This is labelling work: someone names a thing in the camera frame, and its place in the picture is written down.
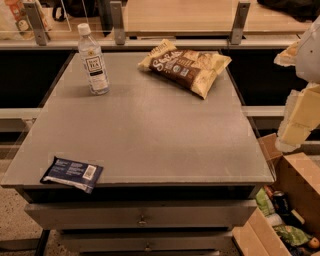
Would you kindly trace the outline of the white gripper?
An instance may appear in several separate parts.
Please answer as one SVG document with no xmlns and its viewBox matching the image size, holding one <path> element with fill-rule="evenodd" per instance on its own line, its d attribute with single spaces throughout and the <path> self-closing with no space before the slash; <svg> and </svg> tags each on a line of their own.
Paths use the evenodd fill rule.
<svg viewBox="0 0 320 256">
<path fill-rule="evenodd" d="M 286 101 L 275 146 L 281 152 L 292 152 L 320 125 L 320 16 L 299 42 L 275 57 L 274 63 L 283 67 L 296 65 L 296 75 L 313 82 L 301 91 L 292 90 Z"/>
</svg>

